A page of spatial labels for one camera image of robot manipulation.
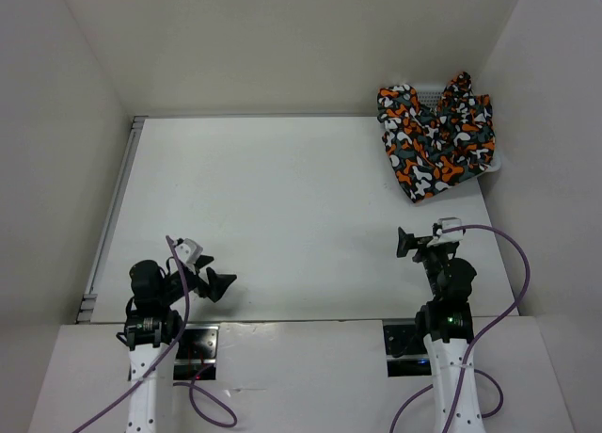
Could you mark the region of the orange camouflage shorts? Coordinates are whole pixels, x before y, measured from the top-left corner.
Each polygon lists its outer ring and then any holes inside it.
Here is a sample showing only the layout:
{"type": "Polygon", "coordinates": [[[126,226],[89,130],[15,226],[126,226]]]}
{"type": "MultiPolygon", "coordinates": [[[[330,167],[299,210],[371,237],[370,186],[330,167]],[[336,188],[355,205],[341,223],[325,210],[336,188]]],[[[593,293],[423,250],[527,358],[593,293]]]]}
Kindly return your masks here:
{"type": "Polygon", "coordinates": [[[468,72],[448,82],[434,108],[408,84],[380,88],[377,108],[386,155],[411,202],[430,199],[493,166],[493,107],[487,94],[473,92],[468,72]]]}

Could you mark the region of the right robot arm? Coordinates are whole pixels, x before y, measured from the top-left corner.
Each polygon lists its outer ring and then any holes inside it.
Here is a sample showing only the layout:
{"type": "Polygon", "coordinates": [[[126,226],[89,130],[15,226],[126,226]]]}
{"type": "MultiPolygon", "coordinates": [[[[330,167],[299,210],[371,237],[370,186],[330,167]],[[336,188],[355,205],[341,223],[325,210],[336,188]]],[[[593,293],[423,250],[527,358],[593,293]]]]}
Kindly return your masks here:
{"type": "Polygon", "coordinates": [[[435,432],[484,432],[470,345],[474,340],[468,303],[475,268],[458,258],[461,233],[445,234],[436,224],[430,236],[398,230],[396,256],[413,252],[424,267],[433,299],[415,317],[414,344],[427,351],[435,400],[435,432]]]}

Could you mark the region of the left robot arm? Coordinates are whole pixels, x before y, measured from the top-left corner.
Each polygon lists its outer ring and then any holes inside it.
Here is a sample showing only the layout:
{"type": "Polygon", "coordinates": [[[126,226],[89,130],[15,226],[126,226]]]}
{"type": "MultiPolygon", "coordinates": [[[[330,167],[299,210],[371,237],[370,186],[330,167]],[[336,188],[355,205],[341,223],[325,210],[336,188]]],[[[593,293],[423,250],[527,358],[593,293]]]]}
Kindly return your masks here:
{"type": "Polygon", "coordinates": [[[204,255],[192,266],[177,261],[177,269],[167,273],[157,262],[143,260],[129,271],[133,295],[119,335],[130,360],[128,432],[174,430],[173,371],[188,344],[190,295],[196,292],[215,303],[237,279],[215,272],[212,261],[204,255]]]}

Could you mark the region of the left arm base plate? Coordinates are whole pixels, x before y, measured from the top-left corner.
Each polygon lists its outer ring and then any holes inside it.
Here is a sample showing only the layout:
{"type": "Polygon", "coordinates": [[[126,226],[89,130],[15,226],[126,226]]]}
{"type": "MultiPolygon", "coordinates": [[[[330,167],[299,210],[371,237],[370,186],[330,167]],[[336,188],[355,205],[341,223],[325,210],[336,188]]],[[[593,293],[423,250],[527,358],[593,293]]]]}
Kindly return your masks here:
{"type": "Polygon", "coordinates": [[[186,328],[174,361],[175,381],[215,380],[218,334],[217,324],[186,328]]]}

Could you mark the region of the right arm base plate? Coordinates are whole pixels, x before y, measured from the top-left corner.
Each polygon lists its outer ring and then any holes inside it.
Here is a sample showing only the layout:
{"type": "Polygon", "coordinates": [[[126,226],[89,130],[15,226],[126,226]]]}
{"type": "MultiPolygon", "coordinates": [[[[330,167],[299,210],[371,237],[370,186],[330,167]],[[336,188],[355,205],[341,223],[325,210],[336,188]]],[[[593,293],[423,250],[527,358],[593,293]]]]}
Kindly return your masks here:
{"type": "Polygon", "coordinates": [[[388,377],[430,376],[430,360],[414,323],[385,321],[383,335],[388,377]]]}

